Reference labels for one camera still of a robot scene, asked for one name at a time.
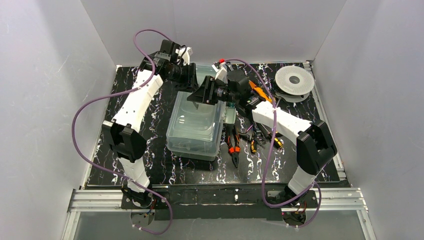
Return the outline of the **black orange pliers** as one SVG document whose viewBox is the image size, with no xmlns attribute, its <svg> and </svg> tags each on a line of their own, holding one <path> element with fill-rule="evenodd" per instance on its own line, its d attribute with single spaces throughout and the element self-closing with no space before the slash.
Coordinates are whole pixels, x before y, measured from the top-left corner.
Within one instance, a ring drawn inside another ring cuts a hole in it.
<svg viewBox="0 0 424 240">
<path fill-rule="evenodd" d="M 228 147 L 228 154 L 231 156 L 235 168 L 239 166 L 240 137 L 235 124 L 225 125 L 225 142 Z"/>
</svg>

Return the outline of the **black yellow screwdriver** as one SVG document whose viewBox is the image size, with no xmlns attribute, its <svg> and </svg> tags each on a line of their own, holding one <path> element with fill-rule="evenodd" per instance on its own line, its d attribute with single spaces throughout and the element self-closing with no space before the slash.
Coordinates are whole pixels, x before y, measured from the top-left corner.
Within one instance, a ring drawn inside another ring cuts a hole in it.
<svg viewBox="0 0 424 240">
<path fill-rule="evenodd" d="M 261 131 L 262 135 L 267 139 L 270 140 L 272 139 L 272 132 L 270 130 L 268 130 L 263 124 L 261 123 L 257 123 L 256 124 L 257 127 L 259 128 L 259 130 Z M 273 146 L 277 149 L 281 149 L 283 147 L 283 143 L 278 139 L 278 137 L 281 134 L 279 134 L 278 132 L 275 133 L 275 137 L 273 138 L 274 143 Z"/>
</svg>

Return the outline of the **black long nose pliers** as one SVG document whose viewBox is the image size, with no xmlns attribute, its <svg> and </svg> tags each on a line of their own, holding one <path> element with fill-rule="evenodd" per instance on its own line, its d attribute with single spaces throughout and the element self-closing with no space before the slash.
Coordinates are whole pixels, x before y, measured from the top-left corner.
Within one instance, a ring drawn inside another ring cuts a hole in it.
<svg viewBox="0 0 424 240">
<path fill-rule="evenodd" d="M 239 136 L 243 140 L 248 142 L 251 146 L 254 146 L 255 148 L 257 146 L 264 147 L 267 142 L 267 139 L 265 138 L 263 133 L 260 131 L 259 126 L 256 123 L 254 123 L 250 129 L 251 129 L 251 134 L 248 134 L 248 131 L 246 131 L 246 132 L 240 132 Z"/>
</svg>

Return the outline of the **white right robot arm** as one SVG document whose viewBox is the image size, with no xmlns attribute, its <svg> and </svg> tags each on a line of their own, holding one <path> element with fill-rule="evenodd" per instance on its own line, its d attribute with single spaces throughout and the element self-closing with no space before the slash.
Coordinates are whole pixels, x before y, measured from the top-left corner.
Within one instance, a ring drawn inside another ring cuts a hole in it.
<svg viewBox="0 0 424 240">
<path fill-rule="evenodd" d="M 282 110 L 273 103 L 271 94 L 254 90 L 241 70 L 230 71 L 226 78 L 227 82 L 223 82 L 218 77 L 205 76 L 187 100 L 207 105 L 219 101 L 233 103 L 240 114 L 290 140 L 296 147 L 297 168 L 284 188 L 283 196 L 299 198 L 338 152 L 327 123 L 308 121 Z"/>
</svg>

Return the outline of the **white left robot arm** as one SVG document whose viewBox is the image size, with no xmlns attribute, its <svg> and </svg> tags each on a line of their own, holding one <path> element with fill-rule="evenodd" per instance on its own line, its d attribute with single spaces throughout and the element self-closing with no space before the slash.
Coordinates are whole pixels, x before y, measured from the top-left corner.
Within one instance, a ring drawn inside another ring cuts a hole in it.
<svg viewBox="0 0 424 240">
<path fill-rule="evenodd" d="M 112 120 L 102 124 L 104 141 L 117 155 L 125 176 L 129 177 L 126 190 L 144 194 L 150 185 L 143 156 L 147 148 L 140 128 L 155 94 L 164 81 L 175 83 L 177 91 L 193 92 L 198 88 L 196 65 L 190 57 L 191 47 L 163 40 L 160 50 L 149 54 L 141 62 L 132 92 Z"/>
</svg>

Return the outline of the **white filament spool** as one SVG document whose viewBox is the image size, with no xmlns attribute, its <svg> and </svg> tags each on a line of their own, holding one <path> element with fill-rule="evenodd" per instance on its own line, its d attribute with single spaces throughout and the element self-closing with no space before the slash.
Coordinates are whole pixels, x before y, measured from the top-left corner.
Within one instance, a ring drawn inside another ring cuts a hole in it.
<svg viewBox="0 0 424 240">
<path fill-rule="evenodd" d="M 313 75 L 302 67 L 288 65 L 280 68 L 274 78 L 275 95 L 289 103 L 306 100 L 314 89 Z"/>
</svg>

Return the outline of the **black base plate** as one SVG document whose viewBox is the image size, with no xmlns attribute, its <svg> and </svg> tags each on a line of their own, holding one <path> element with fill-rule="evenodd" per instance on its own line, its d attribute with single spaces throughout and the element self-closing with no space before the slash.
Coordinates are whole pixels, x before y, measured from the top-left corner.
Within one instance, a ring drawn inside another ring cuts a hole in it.
<svg viewBox="0 0 424 240">
<path fill-rule="evenodd" d="M 286 214 L 282 207 L 270 208 L 264 204 L 257 184 L 224 188 L 177 186 L 155 191 L 171 205 L 168 207 L 159 197 L 155 198 L 150 216 L 156 221 L 197 218 L 281 221 Z"/>
</svg>

